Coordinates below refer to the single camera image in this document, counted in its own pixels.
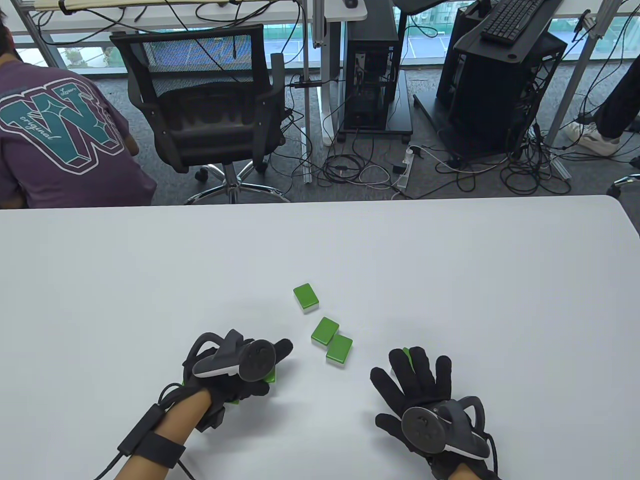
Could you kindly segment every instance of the t-shirt graphic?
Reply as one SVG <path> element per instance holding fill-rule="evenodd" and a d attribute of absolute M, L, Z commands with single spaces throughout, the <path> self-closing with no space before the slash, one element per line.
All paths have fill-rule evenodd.
<path fill-rule="evenodd" d="M 125 148 L 91 89 L 71 77 L 0 100 L 0 129 L 21 135 L 74 175 L 95 168 L 99 152 L 115 156 Z"/>

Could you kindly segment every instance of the gray carpet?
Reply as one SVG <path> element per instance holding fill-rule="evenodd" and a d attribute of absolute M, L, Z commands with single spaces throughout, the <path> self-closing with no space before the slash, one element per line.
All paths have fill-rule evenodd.
<path fill-rule="evenodd" d="M 590 102 L 594 105 L 601 103 L 609 92 L 615 87 L 620 77 L 628 69 L 629 62 L 625 64 L 611 77 L 603 81 L 589 96 Z M 594 62 L 589 66 L 586 72 L 579 92 L 584 93 L 589 85 L 592 83 L 593 78 L 596 76 L 598 70 L 602 64 L 600 62 Z M 612 72 L 616 64 L 612 62 L 612 65 L 608 65 L 605 68 L 604 75 Z M 564 93 L 566 83 L 573 71 L 573 65 L 561 65 L 556 72 L 556 75 L 549 86 L 545 98 L 540 107 L 538 113 L 538 122 L 542 129 L 548 129 L 556 111 L 556 106 Z M 408 89 L 410 97 L 413 93 L 421 92 L 427 89 L 436 88 L 440 79 L 439 68 L 424 68 L 421 70 L 408 70 Z M 125 80 L 101 80 L 97 81 L 99 88 L 104 92 L 106 97 L 118 108 L 122 114 L 129 120 L 131 126 L 131 132 L 140 145 L 140 154 L 138 161 L 142 165 L 143 169 L 153 177 L 158 183 L 158 189 L 154 197 L 154 204 L 156 205 L 179 205 L 185 201 L 191 195 L 203 190 L 205 187 L 199 184 L 192 174 L 180 175 L 175 173 L 169 166 L 165 165 L 157 156 L 154 150 L 154 140 L 152 132 L 145 121 L 142 114 L 135 109 L 130 103 L 127 97 L 127 84 Z M 334 96 L 337 97 L 337 89 L 334 89 Z M 295 101 L 295 107 L 297 110 L 302 111 L 304 105 L 304 96 L 301 90 L 293 90 L 293 97 Z M 579 110 L 580 102 L 584 97 L 576 95 L 570 113 L 566 119 L 575 116 Z M 291 97 L 287 92 L 287 104 L 291 106 Z M 413 109 L 413 128 L 414 134 L 412 137 L 412 143 L 421 143 L 424 145 L 437 145 L 435 131 L 428 124 L 423 114 Z M 321 164 L 326 157 L 326 147 L 322 146 L 322 137 L 320 130 L 320 120 L 318 114 L 318 104 L 316 91 L 311 91 L 311 139 L 314 145 L 313 161 L 315 164 Z M 300 134 L 296 135 L 297 130 L 290 128 L 286 135 L 288 140 L 284 147 L 281 147 L 277 152 L 292 156 L 299 157 L 301 154 Z M 631 138 L 627 146 L 624 148 L 624 152 L 630 152 L 636 147 L 640 147 L 640 136 L 638 138 Z M 344 147 L 345 152 L 351 152 L 351 142 L 353 137 L 347 138 L 347 142 L 343 145 L 339 145 L 338 151 L 342 151 Z M 570 142 L 564 134 L 560 134 L 557 140 L 557 145 L 569 145 Z M 371 153 L 372 139 L 371 137 L 358 136 L 355 143 L 355 148 L 359 154 L 365 157 L 369 157 Z M 392 164 L 401 163 L 404 157 L 405 146 L 399 139 L 385 139 L 376 138 L 374 143 L 374 152 L 372 159 L 381 165 L 386 166 L 389 170 Z M 572 150 L 581 150 L 579 147 L 575 147 Z M 636 150 L 630 153 L 626 153 L 618 156 L 616 159 L 623 162 L 628 162 L 635 156 L 640 155 L 640 150 Z M 447 156 L 444 153 L 439 153 L 440 159 L 446 160 Z M 367 188 L 365 186 L 357 186 L 351 184 L 345 185 L 331 185 L 328 188 L 324 188 L 319 185 L 317 181 L 314 181 L 311 185 L 303 183 L 302 178 L 299 175 L 301 169 L 297 169 L 293 179 L 291 179 L 291 172 L 294 171 L 299 165 L 298 160 L 288 159 L 273 155 L 271 158 L 271 167 L 267 170 L 265 175 L 259 175 L 253 173 L 248 181 L 253 183 L 266 184 L 274 186 L 287 192 L 287 196 L 293 202 L 332 202 L 342 200 L 389 200 L 393 195 L 392 190 L 375 190 Z M 442 184 L 449 182 L 452 177 L 449 175 L 441 175 L 434 169 L 436 161 L 430 157 L 425 159 L 418 159 L 413 164 L 407 193 L 411 196 L 419 196 L 425 192 L 441 186 Z M 630 173 L 640 173 L 630 165 L 626 163 L 619 163 L 611 160 L 597 160 L 580 163 L 565 162 L 566 167 L 573 175 L 572 179 L 572 195 L 600 195 L 604 194 L 607 188 L 614 180 L 617 180 Z M 500 197 L 500 196 L 514 196 L 509 190 L 505 188 L 499 179 L 499 170 L 496 168 L 492 172 L 488 172 L 476 179 L 476 188 L 470 193 L 460 191 L 455 184 L 447 186 L 428 198 L 474 198 L 474 197 Z M 364 175 L 364 180 L 369 182 L 375 182 L 384 180 L 385 175 L 379 169 L 370 169 Z M 207 188 L 217 184 L 215 179 L 209 179 Z M 469 188 L 471 183 L 466 183 L 463 187 Z M 554 188 L 561 189 L 561 184 L 552 184 Z M 543 189 L 539 189 L 536 195 L 550 195 Z M 208 203 L 225 202 L 225 197 L 216 197 Z M 255 195 L 251 193 L 243 193 L 241 196 L 241 202 L 265 202 L 269 201 L 268 198 Z M 621 202 L 633 221 L 636 228 L 640 231 L 640 193 L 633 191 L 625 192 L 622 195 Z"/>

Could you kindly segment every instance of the person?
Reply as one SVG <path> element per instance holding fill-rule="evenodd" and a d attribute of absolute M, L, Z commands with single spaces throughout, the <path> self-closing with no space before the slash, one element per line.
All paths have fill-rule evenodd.
<path fill-rule="evenodd" d="M 600 106 L 591 121 L 572 122 L 565 127 L 569 139 L 599 156 L 609 157 L 620 149 L 625 129 L 640 113 L 640 56 Z"/>
<path fill-rule="evenodd" d="M 0 208 L 150 205 L 127 120 L 86 78 L 14 55 L 0 12 Z"/>
<path fill-rule="evenodd" d="M 276 362 L 283 360 L 292 351 L 293 345 L 287 339 L 275 344 Z M 209 349 L 183 364 L 186 372 L 198 360 L 211 355 Z M 412 362 L 403 350 L 393 349 L 389 361 L 398 378 L 401 389 L 380 368 L 371 370 L 371 381 L 395 415 L 381 413 L 375 423 L 388 434 L 396 437 L 407 448 L 426 459 L 436 480 L 500 480 L 489 470 L 483 460 L 473 460 L 458 453 L 444 451 L 428 454 L 420 451 L 405 437 L 399 417 L 412 406 L 429 408 L 440 401 L 451 398 L 451 360 L 441 356 L 436 361 L 436 377 L 429 368 L 429 358 L 421 347 L 410 349 Z M 184 445 L 191 432 L 211 410 L 222 409 L 224 402 L 244 399 L 249 396 L 264 396 L 269 392 L 269 384 L 264 381 L 246 382 L 238 375 L 196 378 L 185 375 L 184 388 L 196 387 L 195 394 L 172 406 L 155 434 L 178 445 Z M 115 480 L 164 480 L 168 467 L 154 463 L 134 454 L 127 460 Z"/>

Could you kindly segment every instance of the hand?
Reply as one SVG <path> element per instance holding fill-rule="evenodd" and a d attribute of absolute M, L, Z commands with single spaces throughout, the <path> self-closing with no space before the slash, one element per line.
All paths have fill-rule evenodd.
<path fill-rule="evenodd" d="M 461 464 L 467 465 L 482 480 L 497 479 L 497 475 L 487 468 L 483 460 L 473 460 L 449 451 L 429 454 L 418 449 L 404 435 L 400 418 L 407 409 L 414 406 L 429 408 L 451 399 L 451 359 L 448 356 L 441 356 L 436 360 L 436 378 L 434 378 L 424 349 L 413 347 L 409 353 L 413 368 L 404 351 L 394 349 L 389 352 L 389 362 L 402 391 L 383 369 L 376 367 L 371 370 L 371 382 L 397 415 L 397 417 L 387 413 L 377 415 L 376 426 L 404 443 L 409 451 L 426 458 L 433 476 L 438 480 L 451 477 Z"/>
<path fill-rule="evenodd" d="M 244 344 L 253 342 L 253 339 L 244 340 Z M 224 415 L 224 404 L 227 402 L 244 400 L 250 396 L 262 397 L 269 393 L 269 384 L 264 380 L 258 381 L 245 381 L 238 374 L 235 375 L 218 375 L 208 378 L 199 378 L 193 375 L 193 366 L 201 359 L 213 355 L 218 351 L 218 348 L 212 347 L 205 351 L 197 352 L 203 344 L 200 339 L 194 345 L 195 350 L 192 348 L 192 352 L 184 361 L 182 366 L 184 367 L 184 385 L 186 387 L 198 387 L 199 389 L 207 389 L 211 395 L 211 408 L 204 416 L 203 421 L 198 425 L 198 430 L 203 431 L 206 428 L 217 428 L 222 422 Z M 282 339 L 274 344 L 275 349 L 275 362 L 276 364 L 283 360 L 293 350 L 293 344 L 291 340 Z"/>

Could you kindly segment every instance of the sneaker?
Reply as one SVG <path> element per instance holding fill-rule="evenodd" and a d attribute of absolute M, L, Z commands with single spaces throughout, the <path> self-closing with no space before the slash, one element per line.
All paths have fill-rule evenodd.
<path fill-rule="evenodd" d="M 572 122 L 564 128 L 564 132 L 572 142 L 602 157 L 610 157 L 620 148 L 620 139 L 606 140 L 598 132 L 596 124 L 582 125 Z"/>

